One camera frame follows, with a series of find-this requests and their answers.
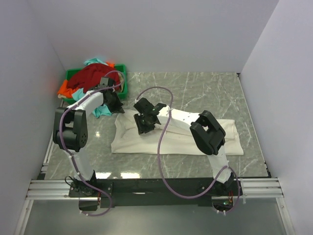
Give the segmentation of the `cream white t-shirt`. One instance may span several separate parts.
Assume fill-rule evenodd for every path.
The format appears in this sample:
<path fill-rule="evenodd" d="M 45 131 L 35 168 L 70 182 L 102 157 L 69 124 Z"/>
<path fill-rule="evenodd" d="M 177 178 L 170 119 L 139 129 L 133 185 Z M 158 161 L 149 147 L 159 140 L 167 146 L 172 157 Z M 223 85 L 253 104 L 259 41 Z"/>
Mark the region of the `cream white t-shirt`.
<path fill-rule="evenodd" d="M 124 114 L 118 114 L 115 120 L 116 134 L 111 143 L 112 153 L 143 153 L 156 154 L 157 145 L 164 128 L 156 125 L 156 128 L 147 134 L 138 134 L 134 120 L 136 111 L 126 110 Z M 233 119 L 219 119 L 219 124 L 225 130 L 225 154 L 228 156 L 242 156 L 243 148 L 240 144 L 239 134 Z M 162 138 L 160 154 L 203 155 L 195 144 L 189 130 L 169 125 Z"/>

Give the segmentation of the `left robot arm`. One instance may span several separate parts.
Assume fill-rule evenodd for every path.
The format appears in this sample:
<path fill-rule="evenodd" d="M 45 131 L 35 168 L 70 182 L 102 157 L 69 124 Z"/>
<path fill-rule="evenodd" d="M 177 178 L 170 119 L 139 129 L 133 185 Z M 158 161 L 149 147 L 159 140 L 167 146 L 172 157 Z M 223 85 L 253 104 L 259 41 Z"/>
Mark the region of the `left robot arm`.
<path fill-rule="evenodd" d="M 87 117 L 98 107 L 106 105 L 112 114 L 125 113 L 120 101 L 117 84 L 105 75 L 100 83 L 67 108 L 59 107 L 55 111 L 53 142 L 64 150 L 75 170 L 75 184 L 87 197 L 97 193 L 98 185 L 95 171 L 86 157 L 85 146 L 88 142 Z"/>

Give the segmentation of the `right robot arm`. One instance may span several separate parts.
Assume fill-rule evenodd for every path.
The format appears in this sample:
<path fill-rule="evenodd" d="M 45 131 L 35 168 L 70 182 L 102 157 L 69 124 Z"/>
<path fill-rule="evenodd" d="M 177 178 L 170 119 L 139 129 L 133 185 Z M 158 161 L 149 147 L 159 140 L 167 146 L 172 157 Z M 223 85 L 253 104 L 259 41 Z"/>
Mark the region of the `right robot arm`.
<path fill-rule="evenodd" d="M 134 119 L 140 135 L 153 131 L 157 124 L 165 125 L 157 144 L 158 157 L 162 138 L 169 125 L 190 131 L 198 150 L 209 158 L 213 179 L 216 180 L 216 193 L 226 195 L 231 191 L 234 174 L 228 167 L 224 149 L 226 133 L 211 112 L 188 113 L 162 103 L 153 105 L 145 98 L 136 101 L 134 108 L 138 111 Z"/>

